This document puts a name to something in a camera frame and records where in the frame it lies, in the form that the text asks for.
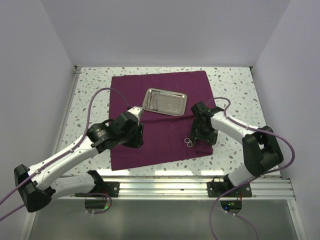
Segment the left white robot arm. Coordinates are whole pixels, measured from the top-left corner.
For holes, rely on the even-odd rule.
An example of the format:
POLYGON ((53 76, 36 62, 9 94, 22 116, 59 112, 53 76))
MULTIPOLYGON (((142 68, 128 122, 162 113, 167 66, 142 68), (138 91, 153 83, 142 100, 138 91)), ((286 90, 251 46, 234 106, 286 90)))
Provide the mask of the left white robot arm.
POLYGON ((138 149, 143 145, 143 108, 134 106, 116 119, 93 124, 69 147, 32 166, 14 169, 14 180, 25 208, 37 212, 51 201, 68 195, 106 197, 107 185, 96 170, 63 177, 67 171, 118 145, 138 149))

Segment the long steel scissors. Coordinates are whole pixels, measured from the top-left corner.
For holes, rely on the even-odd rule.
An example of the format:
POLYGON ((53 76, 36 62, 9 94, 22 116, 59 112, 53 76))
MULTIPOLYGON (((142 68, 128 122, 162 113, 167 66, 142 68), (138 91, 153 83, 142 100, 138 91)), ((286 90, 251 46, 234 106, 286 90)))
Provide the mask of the long steel scissors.
POLYGON ((190 138, 185 138, 185 139, 184 139, 184 143, 186 144, 186 146, 187 146, 188 148, 193 148, 193 147, 196 146, 196 141, 195 141, 195 140, 192 140, 192 139, 190 139, 190 138))

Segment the purple cloth wrap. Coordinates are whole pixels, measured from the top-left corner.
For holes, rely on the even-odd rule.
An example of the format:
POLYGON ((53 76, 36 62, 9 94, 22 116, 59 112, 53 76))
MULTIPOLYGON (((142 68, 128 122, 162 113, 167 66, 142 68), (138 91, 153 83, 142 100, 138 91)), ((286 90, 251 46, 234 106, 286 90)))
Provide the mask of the purple cloth wrap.
POLYGON ((198 141, 188 147, 185 139, 190 136, 194 104, 213 98, 208 76, 204 70, 162 74, 114 76, 110 92, 109 118, 115 119, 126 105, 140 107, 150 88, 186 94, 186 110, 182 116, 169 116, 145 111, 141 117, 143 145, 136 148, 117 145, 110 151, 113 171, 163 164, 209 156, 211 145, 198 141))

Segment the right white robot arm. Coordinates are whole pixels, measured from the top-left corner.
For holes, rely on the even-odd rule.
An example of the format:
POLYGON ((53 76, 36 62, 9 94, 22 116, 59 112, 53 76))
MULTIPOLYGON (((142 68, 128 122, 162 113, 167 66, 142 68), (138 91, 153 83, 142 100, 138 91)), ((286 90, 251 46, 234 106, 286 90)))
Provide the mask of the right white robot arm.
POLYGON ((284 157, 272 128, 263 128, 237 122, 228 117, 220 107, 209 108, 202 101, 191 107, 194 119, 189 139, 185 139, 188 147, 199 142, 214 146, 218 133, 222 132, 239 142, 242 146, 243 164, 223 180, 208 183, 208 195, 235 196, 248 181, 258 178, 283 162, 284 157))

